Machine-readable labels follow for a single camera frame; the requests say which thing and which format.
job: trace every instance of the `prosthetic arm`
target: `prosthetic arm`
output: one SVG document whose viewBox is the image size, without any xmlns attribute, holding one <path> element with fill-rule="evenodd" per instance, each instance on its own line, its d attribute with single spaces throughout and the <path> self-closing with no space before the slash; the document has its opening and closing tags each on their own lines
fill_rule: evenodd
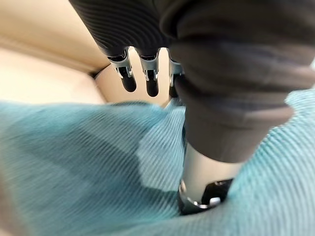
<svg viewBox="0 0 315 236">
<path fill-rule="evenodd" d="M 289 92 L 314 84 L 314 3 L 281 0 L 70 0 L 125 89 L 136 89 L 137 50 L 150 96 L 158 52 L 169 49 L 170 96 L 185 103 L 182 213 L 224 201 L 269 129 L 293 111 Z"/>
</svg>

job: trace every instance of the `blue corduroy fabric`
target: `blue corduroy fabric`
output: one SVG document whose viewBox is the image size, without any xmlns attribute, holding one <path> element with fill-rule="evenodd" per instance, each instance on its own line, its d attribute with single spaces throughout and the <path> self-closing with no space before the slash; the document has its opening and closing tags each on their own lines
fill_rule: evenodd
<svg viewBox="0 0 315 236">
<path fill-rule="evenodd" d="M 295 116 L 201 214 L 178 214 L 185 109 L 173 104 L 1 103 L 1 174 L 31 236 L 313 236 L 315 89 L 287 102 Z"/>
</svg>

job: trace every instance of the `beige wall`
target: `beige wall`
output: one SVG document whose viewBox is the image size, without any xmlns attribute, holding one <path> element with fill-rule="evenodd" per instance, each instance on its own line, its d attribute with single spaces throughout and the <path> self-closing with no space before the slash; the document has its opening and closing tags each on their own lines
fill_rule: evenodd
<svg viewBox="0 0 315 236">
<path fill-rule="evenodd" d="M 0 48 L 0 100 L 104 103 L 87 74 Z"/>
<path fill-rule="evenodd" d="M 67 0 L 0 0 L 0 46 L 83 72 L 109 64 Z"/>
</svg>

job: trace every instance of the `ribbed gray fabric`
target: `ribbed gray fabric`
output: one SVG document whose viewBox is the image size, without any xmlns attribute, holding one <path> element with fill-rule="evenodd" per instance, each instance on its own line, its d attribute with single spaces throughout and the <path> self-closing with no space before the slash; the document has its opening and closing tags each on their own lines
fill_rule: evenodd
<svg viewBox="0 0 315 236">
<path fill-rule="evenodd" d="M 313 236 L 315 90 L 274 128 L 226 202 L 179 216 L 183 107 L 0 104 L 0 163 L 31 236 Z"/>
</svg>

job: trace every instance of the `silver metal cylinder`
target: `silver metal cylinder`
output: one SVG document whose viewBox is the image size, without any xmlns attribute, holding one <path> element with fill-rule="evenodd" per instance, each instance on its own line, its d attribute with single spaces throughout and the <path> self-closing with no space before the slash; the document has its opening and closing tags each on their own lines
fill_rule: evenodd
<svg viewBox="0 0 315 236">
<path fill-rule="evenodd" d="M 221 181 L 233 179 L 243 163 L 225 163 L 204 156 L 190 144 L 184 161 L 184 172 L 179 186 L 179 197 L 185 213 L 196 213 L 218 205 L 220 198 L 212 198 L 202 204 L 202 198 L 208 184 L 220 186 Z"/>
</svg>

